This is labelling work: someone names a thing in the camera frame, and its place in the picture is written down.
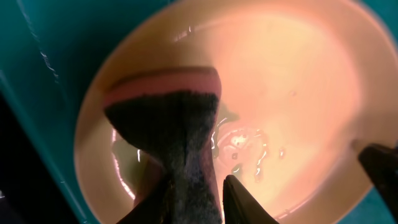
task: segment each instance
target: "bowl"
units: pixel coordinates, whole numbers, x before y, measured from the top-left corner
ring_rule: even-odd
[[[398,133],[398,59],[386,29],[346,0],[187,0],[129,34],[88,89],[75,169],[101,223],[134,207],[150,159],[104,116],[104,94],[149,70],[215,67],[223,88],[213,136],[218,187],[241,182],[280,223],[335,223],[371,188],[357,161]]]

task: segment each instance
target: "water droplet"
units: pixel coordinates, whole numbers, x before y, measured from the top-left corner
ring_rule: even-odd
[[[263,135],[263,134],[264,134],[264,131],[261,130],[261,129],[257,129],[256,134],[261,134],[261,135]]]
[[[262,178],[263,178],[263,176],[262,176],[262,170],[261,170],[260,167],[257,167],[256,173],[254,174],[254,181],[255,181],[256,183],[259,183],[259,182],[262,181]]]
[[[242,164],[236,164],[233,168],[232,168],[232,173],[237,173],[241,170],[241,166]]]
[[[141,162],[141,150],[140,149],[138,149],[137,150],[137,158],[138,158],[138,162]]]
[[[283,159],[285,157],[286,154],[286,149],[285,147],[282,147],[279,149],[279,159]]]

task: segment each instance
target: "dark gray sponge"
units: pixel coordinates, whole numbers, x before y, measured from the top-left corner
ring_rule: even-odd
[[[217,224],[221,214],[210,132],[219,99],[214,94],[176,91],[117,102],[105,114],[119,134],[157,159],[173,182],[172,223]]]

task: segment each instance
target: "teal surface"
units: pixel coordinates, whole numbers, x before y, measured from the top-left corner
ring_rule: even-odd
[[[97,223],[75,177],[73,138],[93,75],[168,0],[0,1],[0,90],[81,223]],[[398,38],[398,0],[367,0]],[[393,223],[375,190],[341,223]]]

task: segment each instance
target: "sponge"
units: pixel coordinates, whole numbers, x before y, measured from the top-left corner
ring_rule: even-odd
[[[222,223],[210,141],[220,96],[213,68],[187,67],[135,75],[104,99],[118,133],[170,177],[171,223]]]

